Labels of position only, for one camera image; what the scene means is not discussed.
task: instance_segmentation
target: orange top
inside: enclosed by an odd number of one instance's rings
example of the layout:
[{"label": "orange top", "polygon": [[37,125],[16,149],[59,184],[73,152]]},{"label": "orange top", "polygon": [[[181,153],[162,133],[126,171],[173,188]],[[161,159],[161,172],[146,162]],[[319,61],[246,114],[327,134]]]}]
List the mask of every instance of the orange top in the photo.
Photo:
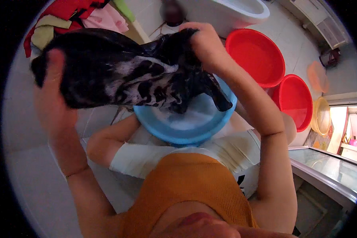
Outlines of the orange top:
[{"label": "orange top", "polygon": [[225,166],[207,155],[177,153],[165,156],[148,174],[117,237],[148,237],[167,208],[185,201],[204,203],[229,224],[258,227]]}]

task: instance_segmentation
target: white shorts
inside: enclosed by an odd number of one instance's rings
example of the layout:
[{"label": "white shorts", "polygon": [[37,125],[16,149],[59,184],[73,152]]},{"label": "white shorts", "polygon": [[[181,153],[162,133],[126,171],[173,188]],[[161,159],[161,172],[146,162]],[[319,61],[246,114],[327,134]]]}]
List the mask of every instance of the white shorts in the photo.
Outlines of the white shorts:
[{"label": "white shorts", "polygon": [[252,130],[206,141],[199,147],[124,143],[112,160],[109,169],[137,178],[146,178],[159,161],[172,153],[198,153],[208,155],[226,166],[243,188],[246,197],[255,191],[260,161],[260,141]]}]

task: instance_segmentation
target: toilet bowl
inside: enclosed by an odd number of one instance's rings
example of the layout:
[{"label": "toilet bowl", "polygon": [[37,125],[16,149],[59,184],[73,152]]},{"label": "toilet bowl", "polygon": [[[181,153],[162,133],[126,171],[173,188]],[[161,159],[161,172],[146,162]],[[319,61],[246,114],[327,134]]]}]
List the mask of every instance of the toilet bowl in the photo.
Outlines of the toilet bowl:
[{"label": "toilet bowl", "polygon": [[208,22],[219,36],[267,20],[270,11],[261,0],[179,0],[188,21]]}]

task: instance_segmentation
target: soapy water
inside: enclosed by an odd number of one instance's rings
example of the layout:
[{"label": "soapy water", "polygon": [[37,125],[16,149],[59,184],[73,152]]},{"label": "soapy water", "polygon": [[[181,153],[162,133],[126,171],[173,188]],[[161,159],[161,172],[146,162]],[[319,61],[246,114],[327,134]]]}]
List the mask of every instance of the soapy water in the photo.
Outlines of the soapy water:
[{"label": "soapy water", "polygon": [[219,112],[213,99],[205,93],[193,98],[184,114],[169,111],[167,108],[152,108],[157,120],[175,130],[193,130],[210,122]]}]

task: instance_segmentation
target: thigh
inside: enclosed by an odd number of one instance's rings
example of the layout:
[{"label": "thigh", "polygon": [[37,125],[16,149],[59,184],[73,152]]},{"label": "thigh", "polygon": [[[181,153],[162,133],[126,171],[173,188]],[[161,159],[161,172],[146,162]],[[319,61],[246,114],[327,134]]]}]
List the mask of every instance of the thigh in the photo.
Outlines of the thigh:
[{"label": "thigh", "polygon": [[176,149],[172,146],[124,143],[112,159],[109,169],[144,179],[162,157]]},{"label": "thigh", "polygon": [[232,173],[246,170],[260,161],[260,141],[252,130],[209,140],[200,147],[215,153]]}]

